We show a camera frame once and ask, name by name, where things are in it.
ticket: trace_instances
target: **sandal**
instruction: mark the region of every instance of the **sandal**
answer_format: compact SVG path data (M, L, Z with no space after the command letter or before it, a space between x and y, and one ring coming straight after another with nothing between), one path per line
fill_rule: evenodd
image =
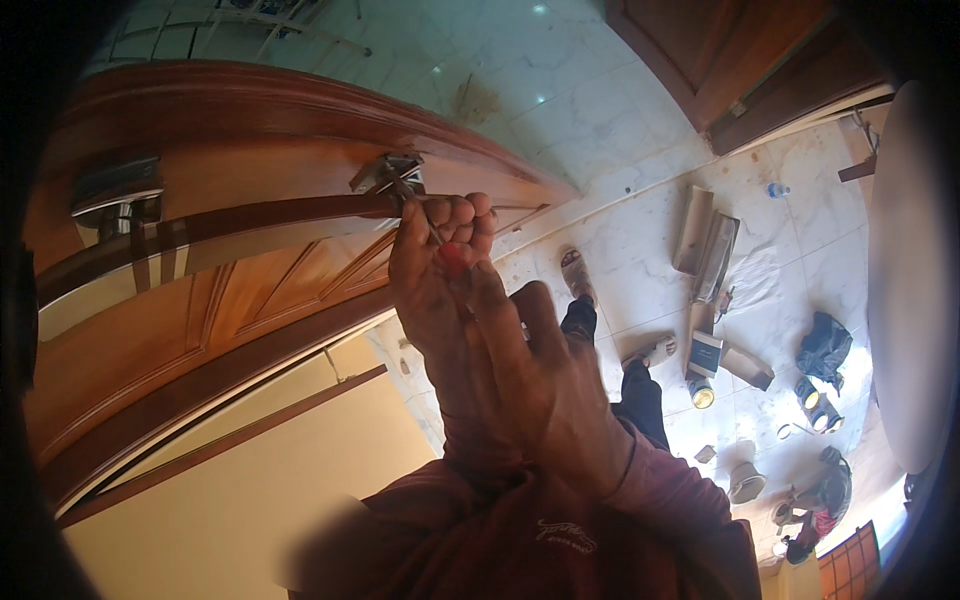
M587 262L577 249L567 246L561 250L560 273L575 300L581 296L589 296L596 305L597 298L593 286L590 285Z
M627 357L624 358L620 363L620 366L624 371L626 371L627 366L630 363L634 362L635 360L643 360L646 358L648 362L647 369L650 369L651 367L665 363L668 358L676 353L676 351L677 337L674 335L666 335L658 339L653 344L628 354Z

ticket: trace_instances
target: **dark pants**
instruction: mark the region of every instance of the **dark pants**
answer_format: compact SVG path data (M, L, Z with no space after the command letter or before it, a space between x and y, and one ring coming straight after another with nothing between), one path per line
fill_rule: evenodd
M571 302L566 308L564 321L560 323L564 334L576 334L591 343L596 328L597 313L588 297ZM621 401L611 404L613 414L633 423L640 433L663 444L669 450L670 443L663 430L660 385L650 378L650 371L643 366L643 361L635 360L624 371L620 394Z

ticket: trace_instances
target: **plastic bottle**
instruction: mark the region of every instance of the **plastic bottle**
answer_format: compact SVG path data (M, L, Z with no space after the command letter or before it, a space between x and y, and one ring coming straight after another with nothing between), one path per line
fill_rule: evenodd
M790 195L790 188L784 187L782 183L774 182L767 185L767 196L775 200L779 200L784 196Z

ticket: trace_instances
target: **hand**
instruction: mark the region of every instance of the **hand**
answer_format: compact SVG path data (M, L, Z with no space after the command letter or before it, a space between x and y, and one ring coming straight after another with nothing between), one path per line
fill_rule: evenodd
M471 276L470 364L488 373L497 391L481 395L489 401L485 418L574 490L612 494L630 465L634 438L611 413L593 344L564 336L542 282L507 298L489 261L477 262Z
M438 247L428 243L427 218L445 241L456 244L471 267L477 260L490 260L496 213L486 194L450 196L426 204L414 199L403 207L390 254L390 287L407 338L430 362L466 354L460 319L466 311L450 290Z

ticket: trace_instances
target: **black plastic bag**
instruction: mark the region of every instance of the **black plastic bag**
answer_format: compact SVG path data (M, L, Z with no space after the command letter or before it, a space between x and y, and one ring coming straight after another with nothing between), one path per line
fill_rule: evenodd
M800 342L797 368L804 375L833 384L839 393L843 377L837 369L847 360L852 343L853 336L840 322L827 313L813 313L813 330Z

